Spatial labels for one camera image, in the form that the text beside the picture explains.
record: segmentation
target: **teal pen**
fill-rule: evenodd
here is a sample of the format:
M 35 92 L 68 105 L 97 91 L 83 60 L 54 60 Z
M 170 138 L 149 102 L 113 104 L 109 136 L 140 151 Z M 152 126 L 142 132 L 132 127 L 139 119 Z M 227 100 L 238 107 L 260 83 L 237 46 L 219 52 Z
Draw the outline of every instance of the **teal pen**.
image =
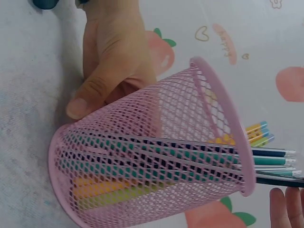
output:
M 60 166 L 73 171 L 93 172 L 94 174 L 104 176 L 115 176 L 124 178 L 148 179 L 148 180 L 173 180 L 173 181 L 220 181 L 235 179 L 236 175 L 241 175 L 240 171 L 224 169 L 228 174 L 223 174 L 220 171 L 202 171 L 203 173 L 194 174 L 191 171 L 177 171 L 166 169 L 145 169 L 145 168 L 130 168 L 126 166 L 111 166 L 105 164 L 92 164 L 84 161 L 68 161 L 59 162 Z
M 278 174 L 278 175 L 283 175 L 283 176 L 300 176 L 302 173 L 302 170 L 285 170 L 285 171 L 263 171 L 263 172 L 269 172 L 269 173 L 273 173 L 273 174 Z
M 283 168 L 255 168 L 256 171 L 271 172 L 271 171 L 286 171 L 286 170 L 296 170 L 295 167 L 284 166 Z
M 218 161 L 222 164 L 238 164 L 238 155 L 237 154 L 228 154 L 228 153 L 217 153 L 217 152 L 198 152 L 197 150 L 190 150 L 190 149 L 181 149 L 181 148 L 174 148 L 168 149 L 167 146 L 160 146 L 160 145 L 143 145 L 142 143 L 134 142 L 134 138 L 131 138 L 132 143 L 126 143 L 123 140 L 119 141 L 109 141 L 106 140 L 104 137 L 101 138 L 90 138 L 90 137 L 79 137 L 79 140 L 82 140 L 82 144 L 90 143 L 92 146 L 96 143 L 99 144 L 101 148 L 110 148 L 111 150 L 120 149 L 123 152 L 132 151 L 137 154 L 141 154 L 142 156 L 151 155 L 151 157 L 156 157 L 157 154 L 167 156 L 166 159 L 178 158 L 183 159 L 187 158 L 191 161 L 198 162 L 198 163 L 215 163 L 214 161 Z M 211 143 L 206 143 L 203 145 L 204 149 L 208 149 L 209 147 L 218 147 L 222 148 L 223 145 L 216 145 Z M 94 148 L 86 146 L 84 150 L 90 151 L 94 150 Z M 271 156 L 259 156 L 254 155 L 254 163 L 255 165 L 292 165 L 296 162 L 296 159 L 286 158 L 286 157 L 271 157 Z

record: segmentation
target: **cartoon peach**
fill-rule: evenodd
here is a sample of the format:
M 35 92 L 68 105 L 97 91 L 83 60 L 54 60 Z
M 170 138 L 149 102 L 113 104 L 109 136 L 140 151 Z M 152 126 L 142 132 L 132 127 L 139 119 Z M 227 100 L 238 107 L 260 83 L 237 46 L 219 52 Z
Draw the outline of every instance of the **cartoon peach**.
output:
M 246 228 L 256 219 L 245 212 L 232 213 L 229 197 L 185 212 L 188 228 Z
M 171 39 L 163 39 L 159 28 L 154 31 L 146 31 L 146 37 L 154 71 L 159 76 L 173 65 L 175 55 L 172 47 L 176 46 L 176 43 Z
M 275 83 L 286 101 L 304 102 L 304 68 L 291 66 L 281 70 Z

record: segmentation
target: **pencil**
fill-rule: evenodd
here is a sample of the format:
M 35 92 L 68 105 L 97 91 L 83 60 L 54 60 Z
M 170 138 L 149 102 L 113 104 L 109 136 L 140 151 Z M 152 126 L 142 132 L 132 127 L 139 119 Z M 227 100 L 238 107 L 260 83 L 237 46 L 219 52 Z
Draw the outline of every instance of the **pencil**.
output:
M 116 204 L 119 202 L 124 202 L 131 200 L 133 198 L 148 194 L 150 192 L 156 192 L 160 189 L 163 189 L 165 186 L 162 183 L 158 185 L 138 185 L 132 186 L 127 189 L 118 190 L 115 192 L 110 192 L 106 194 L 101 194 L 94 197 L 83 198 L 78 200 L 78 206 L 81 210 L 93 209 L 103 206 L 108 206 L 112 204 Z
M 109 193 L 112 191 L 121 190 L 130 187 L 136 182 L 133 181 L 103 181 L 101 183 L 90 184 L 82 187 L 73 188 L 73 194 L 78 199 L 93 197 L 100 194 Z
M 275 139 L 275 136 L 273 134 L 270 134 L 269 136 L 263 137 L 253 143 L 251 143 L 250 145 L 252 147 L 261 147 L 264 146 L 270 142 L 272 142 Z
M 252 134 L 252 133 L 254 133 L 254 132 L 260 131 L 260 130 L 263 129 L 263 128 L 266 128 L 267 125 L 268 125 L 268 124 L 267 124 L 266 121 L 261 121 L 261 122 L 259 122 L 258 124 L 254 124 L 254 125 L 252 125 L 252 126 L 250 126 L 250 127 L 247 127 L 247 128 L 246 128 L 246 132 L 247 132 L 247 134 Z
M 268 136 L 269 130 L 266 127 L 266 121 L 247 127 L 246 132 L 249 142 L 252 143 L 264 136 Z M 222 137 L 216 138 L 215 140 L 209 140 L 208 143 L 235 145 L 232 134 L 224 134 Z

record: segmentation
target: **peach print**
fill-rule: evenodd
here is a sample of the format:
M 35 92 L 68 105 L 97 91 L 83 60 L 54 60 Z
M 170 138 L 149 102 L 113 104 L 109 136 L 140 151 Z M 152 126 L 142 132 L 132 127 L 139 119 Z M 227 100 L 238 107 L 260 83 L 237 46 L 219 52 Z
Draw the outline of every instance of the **peach print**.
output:
M 272 8 L 280 9 L 282 7 L 282 0 L 270 0 Z
M 304 68 L 291 66 L 281 70 L 275 83 L 286 101 L 304 102 Z
M 212 27 L 222 41 L 221 45 L 223 46 L 223 50 L 226 51 L 224 56 L 229 58 L 229 63 L 231 65 L 235 65 L 237 63 L 237 52 L 230 35 L 219 24 L 213 24 Z
M 232 213 L 229 197 L 185 212 L 188 228 L 246 228 L 256 219 L 245 212 Z
M 175 55 L 172 47 L 176 46 L 176 43 L 171 39 L 163 39 L 159 28 L 146 31 L 146 37 L 154 71 L 159 76 L 173 65 Z

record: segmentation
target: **pink mesh pen holder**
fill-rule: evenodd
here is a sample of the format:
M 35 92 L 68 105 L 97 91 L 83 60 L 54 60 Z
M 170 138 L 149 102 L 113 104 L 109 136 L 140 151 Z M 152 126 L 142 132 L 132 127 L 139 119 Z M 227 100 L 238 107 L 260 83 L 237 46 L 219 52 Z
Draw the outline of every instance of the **pink mesh pen holder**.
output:
M 225 144 L 212 144 L 218 139 Z M 199 57 L 188 69 L 61 127 L 48 163 L 60 204 L 82 228 L 130 227 L 237 191 L 248 196 L 255 186 L 234 105 Z

